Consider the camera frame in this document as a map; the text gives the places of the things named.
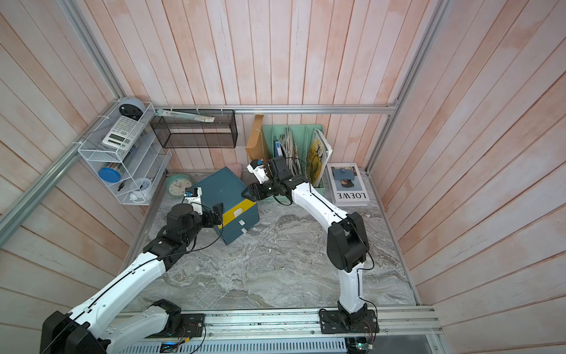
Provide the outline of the yellow drawer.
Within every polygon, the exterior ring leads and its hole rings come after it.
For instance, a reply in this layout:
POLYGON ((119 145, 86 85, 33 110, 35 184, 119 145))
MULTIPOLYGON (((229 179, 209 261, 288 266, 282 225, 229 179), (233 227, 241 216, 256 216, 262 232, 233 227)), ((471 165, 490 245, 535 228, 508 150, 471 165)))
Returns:
POLYGON ((250 229, 259 222, 259 209, 256 202, 244 199, 233 208, 224 212, 222 224, 218 229, 250 229))

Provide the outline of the teal drawer cabinet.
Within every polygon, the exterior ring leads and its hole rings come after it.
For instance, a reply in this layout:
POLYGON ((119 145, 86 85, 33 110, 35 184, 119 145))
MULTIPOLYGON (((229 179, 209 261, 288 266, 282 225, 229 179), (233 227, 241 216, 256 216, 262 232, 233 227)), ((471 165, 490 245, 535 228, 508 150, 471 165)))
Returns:
MULTIPOLYGON (((204 180, 199 181, 195 187, 202 188, 203 195, 201 200, 204 206, 213 207, 216 204, 223 203, 223 213, 245 199, 241 196, 241 193, 246 188, 246 185, 228 168, 223 168, 209 177, 206 177, 204 180)), ((222 234, 221 238, 225 245, 230 245, 237 240, 238 237, 253 228, 241 230, 225 228, 220 230, 218 227, 215 227, 215 230, 218 234, 222 234)))

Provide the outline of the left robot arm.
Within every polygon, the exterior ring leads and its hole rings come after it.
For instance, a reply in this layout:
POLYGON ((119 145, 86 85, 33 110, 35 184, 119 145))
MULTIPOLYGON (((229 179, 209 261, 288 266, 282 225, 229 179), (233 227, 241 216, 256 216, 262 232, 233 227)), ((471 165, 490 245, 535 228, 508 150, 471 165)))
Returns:
POLYGON ((41 329, 41 353, 119 353, 156 334, 183 336, 187 331, 181 308, 165 299, 125 321, 113 321, 153 280, 196 250, 193 242, 203 228, 223 225, 222 203, 203 206, 200 212, 196 205, 175 205, 165 227, 128 268, 69 312, 50 315, 41 329))

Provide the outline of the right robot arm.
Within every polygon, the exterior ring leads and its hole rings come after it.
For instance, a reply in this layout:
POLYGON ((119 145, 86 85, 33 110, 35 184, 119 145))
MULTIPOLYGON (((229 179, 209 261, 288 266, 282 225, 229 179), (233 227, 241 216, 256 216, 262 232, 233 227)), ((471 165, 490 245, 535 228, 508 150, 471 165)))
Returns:
POLYGON ((307 178, 292 173, 283 156, 267 162, 255 159, 247 166, 256 181, 244 189, 242 196, 261 201, 284 196, 318 221, 327 231, 327 256, 339 270, 338 308, 348 316, 367 309, 363 299, 363 270, 370 255, 363 218, 357 212, 347 213, 319 193, 307 178))

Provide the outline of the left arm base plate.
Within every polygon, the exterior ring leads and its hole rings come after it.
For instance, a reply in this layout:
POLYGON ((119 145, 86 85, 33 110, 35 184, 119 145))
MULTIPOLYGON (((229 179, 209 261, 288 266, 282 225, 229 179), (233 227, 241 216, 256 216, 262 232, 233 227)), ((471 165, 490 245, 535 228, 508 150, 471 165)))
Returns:
POLYGON ((203 335, 205 314, 173 314, 165 328, 149 338, 200 338, 203 335))

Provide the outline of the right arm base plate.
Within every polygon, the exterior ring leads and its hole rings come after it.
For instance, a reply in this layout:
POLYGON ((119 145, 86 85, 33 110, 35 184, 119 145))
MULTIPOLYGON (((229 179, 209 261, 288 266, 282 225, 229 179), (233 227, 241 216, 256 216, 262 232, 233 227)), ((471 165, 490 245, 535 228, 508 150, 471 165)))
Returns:
POLYGON ((376 334, 380 332, 375 311, 367 308, 361 308, 353 314, 343 309, 334 311, 320 309, 318 317, 323 334, 376 334))

